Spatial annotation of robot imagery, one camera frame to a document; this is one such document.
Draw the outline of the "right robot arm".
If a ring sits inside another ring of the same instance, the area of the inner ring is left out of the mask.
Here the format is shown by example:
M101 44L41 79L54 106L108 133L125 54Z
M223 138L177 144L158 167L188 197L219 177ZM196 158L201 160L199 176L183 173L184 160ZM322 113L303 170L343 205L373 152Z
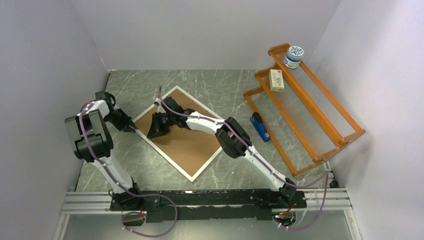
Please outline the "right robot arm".
M215 136L222 150L233 159L246 160L271 183L275 193L275 202L282 208L288 207L295 199L296 185L284 174L277 171L256 150L250 136L233 117L218 119L209 117L191 108L182 108L171 96L157 98L154 102L164 111L152 114L152 123L147 134L148 139L167 135L172 126L200 131Z

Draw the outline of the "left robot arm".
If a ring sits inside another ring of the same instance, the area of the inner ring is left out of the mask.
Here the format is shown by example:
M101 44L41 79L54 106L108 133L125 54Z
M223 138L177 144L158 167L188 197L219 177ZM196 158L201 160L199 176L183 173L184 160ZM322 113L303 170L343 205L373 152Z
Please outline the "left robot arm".
M75 156L105 176L112 187L112 203L125 211L137 210L143 205L143 196L112 154L114 143L107 122L120 132L134 133L137 129L132 118L116 104L115 97L106 91L97 92L95 100L84 104L77 115L64 120Z

